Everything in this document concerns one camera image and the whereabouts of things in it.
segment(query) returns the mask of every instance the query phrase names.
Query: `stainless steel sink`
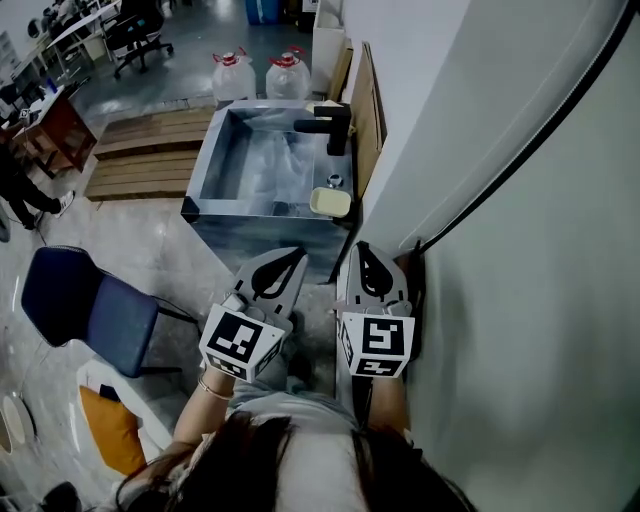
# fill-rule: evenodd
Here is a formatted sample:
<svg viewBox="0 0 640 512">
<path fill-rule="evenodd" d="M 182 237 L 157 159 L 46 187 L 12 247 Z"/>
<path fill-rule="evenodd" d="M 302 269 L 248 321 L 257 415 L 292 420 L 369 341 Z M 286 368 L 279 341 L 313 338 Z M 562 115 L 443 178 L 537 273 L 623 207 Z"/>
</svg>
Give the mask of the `stainless steel sink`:
<svg viewBox="0 0 640 512">
<path fill-rule="evenodd" d="M 232 272 L 262 252 L 299 245 L 308 276 L 324 282 L 349 233 L 313 213 L 311 191 L 338 183 L 353 198 L 351 143 L 327 154 L 327 134 L 297 133 L 314 119 L 304 101 L 235 101 L 216 111 L 189 183 L 182 215 Z"/>
</svg>

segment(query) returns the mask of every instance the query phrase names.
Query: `trash bin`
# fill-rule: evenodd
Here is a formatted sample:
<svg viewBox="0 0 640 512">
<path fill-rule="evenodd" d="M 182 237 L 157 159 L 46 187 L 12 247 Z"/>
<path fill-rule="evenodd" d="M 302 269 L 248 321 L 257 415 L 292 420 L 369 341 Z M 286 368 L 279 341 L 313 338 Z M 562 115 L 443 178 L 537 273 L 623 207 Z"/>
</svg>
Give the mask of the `trash bin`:
<svg viewBox="0 0 640 512">
<path fill-rule="evenodd" d="M 273 25 L 280 18 L 280 0 L 246 0 L 250 25 Z"/>
</svg>

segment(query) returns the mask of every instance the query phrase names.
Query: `chair leg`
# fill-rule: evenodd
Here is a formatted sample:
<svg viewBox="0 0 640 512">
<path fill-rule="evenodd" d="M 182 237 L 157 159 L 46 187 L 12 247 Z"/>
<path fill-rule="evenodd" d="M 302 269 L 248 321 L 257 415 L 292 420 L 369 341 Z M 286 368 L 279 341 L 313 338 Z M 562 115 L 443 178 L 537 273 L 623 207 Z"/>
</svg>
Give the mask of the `chair leg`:
<svg viewBox="0 0 640 512">
<path fill-rule="evenodd" d="M 161 373 L 181 373 L 182 368 L 178 366 L 143 366 L 140 368 L 140 375 L 158 375 Z"/>
<path fill-rule="evenodd" d="M 190 324 L 198 325 L 198 321 L 195 318 L 191 318 L 190 316 L 183 315 L 181 313 L 176 313 L 175 311 L 171 311 L 170 309 L 160 307 L 158 312 L 170 316 L 171 318 L 176 318 L 178 320 L 182 320 L 183 322 L 187 322 Z"/>
</svg>

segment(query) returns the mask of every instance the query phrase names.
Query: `bracelet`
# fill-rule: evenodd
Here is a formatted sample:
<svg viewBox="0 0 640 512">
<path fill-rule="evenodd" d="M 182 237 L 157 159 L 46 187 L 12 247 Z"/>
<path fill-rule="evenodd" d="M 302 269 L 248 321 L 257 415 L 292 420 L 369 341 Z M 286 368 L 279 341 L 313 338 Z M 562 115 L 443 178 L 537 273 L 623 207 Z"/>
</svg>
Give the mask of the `bracelet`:
<svg viewBox="0 0 640 512">
<path fill-rule="evenodd" d="M 221 395 L 220 393 L 216 393 L 213 389 L 211 389 L 209 386 L 207 386 L 204 383 L 204 380 L 202 379 L 202 375 L 200 375 L 200 377 L 198 377 L 198 384 L 200 385 L 200 387 L 204 391 L 206 391 L 210 395 L 215 396 L 216 398 L 219 398 L 220 400 L 226 400 L 228 402 L 229 400 L 231 400 L 233 398 L 233 393 L 231 395 L 229 395 L 229 396 L 224 396 L 224 395 Z"/>
</svg>

